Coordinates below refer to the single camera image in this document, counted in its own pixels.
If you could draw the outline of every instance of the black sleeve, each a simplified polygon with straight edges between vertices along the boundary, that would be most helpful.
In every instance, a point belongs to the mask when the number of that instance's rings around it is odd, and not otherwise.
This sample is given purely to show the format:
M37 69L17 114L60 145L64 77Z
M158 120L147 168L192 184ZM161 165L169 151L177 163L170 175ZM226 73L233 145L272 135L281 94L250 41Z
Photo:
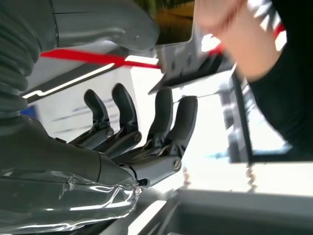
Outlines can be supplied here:
M271 125L293 147L313 153L313 120L308 114L296 60L287 43L271 71L250 86L257 106Z
M310 35L310 32L313 32L312 27L307 26L311 22L312 0L272 0L272 2L287 29L290 43L293 45L304 44L303 41L306 40L311 41L311 38L303 37L303 34Z

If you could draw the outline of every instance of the person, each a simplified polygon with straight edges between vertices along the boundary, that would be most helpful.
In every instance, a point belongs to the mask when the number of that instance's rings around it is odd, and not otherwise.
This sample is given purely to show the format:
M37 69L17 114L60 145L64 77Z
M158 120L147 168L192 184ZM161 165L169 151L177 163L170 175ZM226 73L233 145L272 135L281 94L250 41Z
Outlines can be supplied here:
M287 31L287 42L281 52L276 50L272 34L253 18L246 0L196 0L195 21L204 33L221 40L237 61L269 123L303 156L312 157L313 1L272 0L272 4Z

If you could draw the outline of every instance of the blue object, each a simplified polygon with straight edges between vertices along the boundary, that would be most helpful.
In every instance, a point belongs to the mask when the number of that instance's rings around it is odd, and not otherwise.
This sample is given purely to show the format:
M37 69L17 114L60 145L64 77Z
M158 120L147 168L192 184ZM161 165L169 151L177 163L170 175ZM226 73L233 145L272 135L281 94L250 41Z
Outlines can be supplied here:
M25 116L29 116L31 118L35 118L38 120L38 115L37 115L37 111L35 105L31 105L29 107L28 107L27 109L20 111L20 114L25 115Z

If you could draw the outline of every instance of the light strip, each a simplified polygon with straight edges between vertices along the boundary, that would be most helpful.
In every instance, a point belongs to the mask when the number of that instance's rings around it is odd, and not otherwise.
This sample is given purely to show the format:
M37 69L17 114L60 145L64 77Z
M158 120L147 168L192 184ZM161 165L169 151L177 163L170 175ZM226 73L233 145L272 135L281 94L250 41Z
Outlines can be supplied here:
M56 91L60 90L60 89L64 88L64 87L68 87L69 85L77 83L77 82L79 82L79 81L85 79L85 78L88 78L88 77L97 74L97 73L100 73L100 72L103 72L103 71L110 69L110 68L113 67L114 65L115 65L114 63L106 65L104 67L101 67L101 68L97 69L97 70L94 70L94 71L89 72L89 73L87 73L85 75L82 75L82 76L80 76L80 77L78 77L78 78L75 78L75 79L73 79L73 80L71 80L71 81L69 81L69 82L66 82L66 83L63 83L62 85L54 87L53 89L51 89L51 90L48 90L48 91L46 91L46 92L43 92L43 91L41 91L41 90L37 90L37 91L31 92L29 94L24 95L23 98L28 99L28 98L34 96L34 95L46 96L48 94L56 92Z
M166 201L155 201L149 205L144 212L141 213L133 223L128 226L127 235L137 235L152 220L155 215L160 211L162 207L166 204Z
M132 61L138 63L145 63L149 65L156 65L158 62L157 58L150 58L150 57L143 57L143 56L137 56L137 55L129 55L125 61Z

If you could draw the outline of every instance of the screw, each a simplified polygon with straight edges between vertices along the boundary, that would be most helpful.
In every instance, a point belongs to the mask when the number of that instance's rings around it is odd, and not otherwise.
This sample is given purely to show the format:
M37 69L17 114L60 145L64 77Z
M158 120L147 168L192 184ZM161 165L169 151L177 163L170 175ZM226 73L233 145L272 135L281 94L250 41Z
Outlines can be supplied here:
M137 189L135 189L135 194L136 195L139 195L139 194L140 194L142 192L142 190L140 189L140 188L137 188Z
M136 142L140 142L141 141L141 134L140 133L137 133L135 136L133 136L133 139Z
M182 166L182 162L180 160L175 160L174 164L173 165L173 170L180 170Z

